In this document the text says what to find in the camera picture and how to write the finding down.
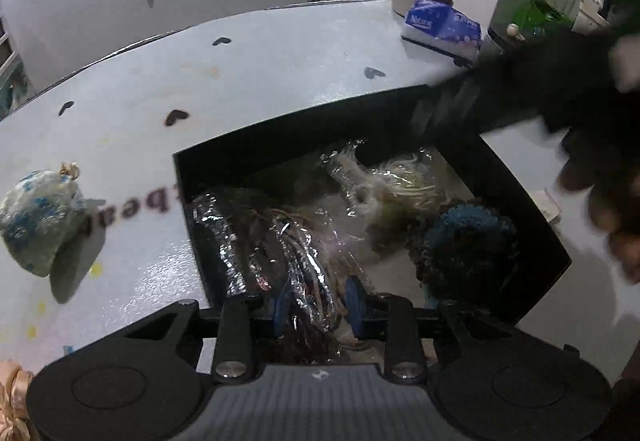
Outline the person's right hand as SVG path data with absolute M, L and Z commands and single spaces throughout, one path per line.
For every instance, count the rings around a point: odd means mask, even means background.
M 601 95 L 567 132 L 559 184 L 588 190 L 591 223 L 627 282 L 639 283 L 639 36 L 617 40 L 608 53 L 613 91 Z

